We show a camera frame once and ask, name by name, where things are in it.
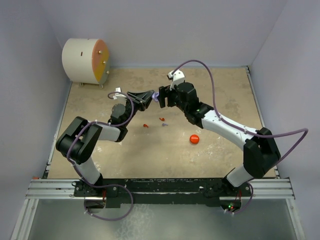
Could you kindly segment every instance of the wooden table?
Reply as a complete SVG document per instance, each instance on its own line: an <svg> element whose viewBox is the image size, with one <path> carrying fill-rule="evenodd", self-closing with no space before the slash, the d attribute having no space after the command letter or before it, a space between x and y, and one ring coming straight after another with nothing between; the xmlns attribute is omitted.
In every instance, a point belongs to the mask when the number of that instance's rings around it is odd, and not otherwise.
<svg viewBox="0 0 320 240"><path fill-rule="evenodd" d="M107 122L114 101L107 93L121 87L124 92L157 90L170 84L166 75L172 68L116 68L100 89L98 85L73 83L59 136L76 116L89 121ZM213 68L217 107L226 117L260 129L261 122L244 68ZM194 84L200 101L212 105L211 81L204 68L184 68L188 82ZM162 126L165 118L168 126ZM197 134L200 142L191 145ZM93 161L104 178L206 178L224 177L243 163L243 153L218 134L190 124L177 107L160 108L152 102L138 112L120 142L98 141ZM272 169L266 177L274 177ZM55 150L48 178L77 178L70 163Z"/></svg>

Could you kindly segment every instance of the white wall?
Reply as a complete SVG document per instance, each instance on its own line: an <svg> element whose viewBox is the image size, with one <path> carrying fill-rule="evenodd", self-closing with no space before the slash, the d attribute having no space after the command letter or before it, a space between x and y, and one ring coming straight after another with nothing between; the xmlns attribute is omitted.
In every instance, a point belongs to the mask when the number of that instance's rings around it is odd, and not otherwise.
<svg viewBox="0 0 320 240"><path fill-rule="evenodd" d="M287 0L40 0L63 47L102 38L114 66L251 64Z"/></svg>
<svg viewBox="0 0 320 240"><path fill-rule="evenodd" d="M0 239L12 234L32 176L42 176L69 81L37 0L0 2Z"/></svg>
<svg viewBox="0 0 320 240"><path fill-rule="evenodd" d="M274 133L309 128L279 165L290 176L307 239L320 239L320 1L289 0L252 64L263 119ZM284 153L298 137L277 140Z"/></svg>

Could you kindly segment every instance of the small red object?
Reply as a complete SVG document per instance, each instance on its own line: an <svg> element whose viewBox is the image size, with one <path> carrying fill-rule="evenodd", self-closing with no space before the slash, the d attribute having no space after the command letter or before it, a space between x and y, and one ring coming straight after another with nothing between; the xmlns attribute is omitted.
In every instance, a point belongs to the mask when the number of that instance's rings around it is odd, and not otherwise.
<svg viewBox="0 0 320 240"><path fill-rule="evenodd" d="M190 136L190 142L192 144L198 144L199 140L200 140L200 138L199 138L198 135L193 134L193 135Z"/></svg>

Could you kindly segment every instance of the aluminum frame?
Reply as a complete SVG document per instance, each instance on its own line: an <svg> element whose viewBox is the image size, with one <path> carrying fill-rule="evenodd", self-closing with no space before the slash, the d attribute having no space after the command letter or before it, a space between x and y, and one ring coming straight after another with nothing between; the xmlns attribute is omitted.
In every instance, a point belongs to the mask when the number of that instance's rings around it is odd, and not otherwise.
<svg viewBox="0 0 320 240"><path fill-rule="evenodd" d="M250 75L250 69L248 66L244 66L246 74L250 83L250 87L253 93L254 101L257 107L257 111L260 117L262 126L265 126L264 120L262 118L260 106L257 101L257 96L255 89L252 84L252 79ZM51 151L48 157L47 166L45 169L45 174L49 172L50 165L55 149L56 140L58 138L59 130L61 127L61 122L65 113L69 93L72 84L70 84L69 92L64 102L62 113L56 128L55 135L53 136L53 143L51 146ZM290 214L291 222L293 224L296 238L298 240L305 240L305 233L300 222L298 209L295 204L295 195L292 189L290 179L281 179L278 168L275 166L274 171L276 174L275 178L263 178L254 179L250 183L253 186L254 199L286 199L288 211ZM25 195L25 201L23 203L22 209L20 211L18 220L13 230L11 240L27 240L33 224L34 216L37 210L37 205L41 199L69 199L69 200L79 200L84 199L84 197L74 197L75 187L72 186L72 182L78 181L78 179L33 179L30 182L29 188ZM86 200L101 200L101 197L86 197ZM233 200L234 197L220 197L220 200Z"/></svg>

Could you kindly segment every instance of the cylinder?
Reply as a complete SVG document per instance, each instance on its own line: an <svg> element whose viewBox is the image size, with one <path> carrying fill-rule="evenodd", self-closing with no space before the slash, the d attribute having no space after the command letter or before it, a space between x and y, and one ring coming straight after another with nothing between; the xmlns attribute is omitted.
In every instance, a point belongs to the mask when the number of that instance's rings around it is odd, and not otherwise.
<svg viewBox="0 0 320 240"><path fill-rule="evenodd" d="M109 51L102 39L70 38L62 50L62 65L72 82L103 85L109 74Z"/></svg>

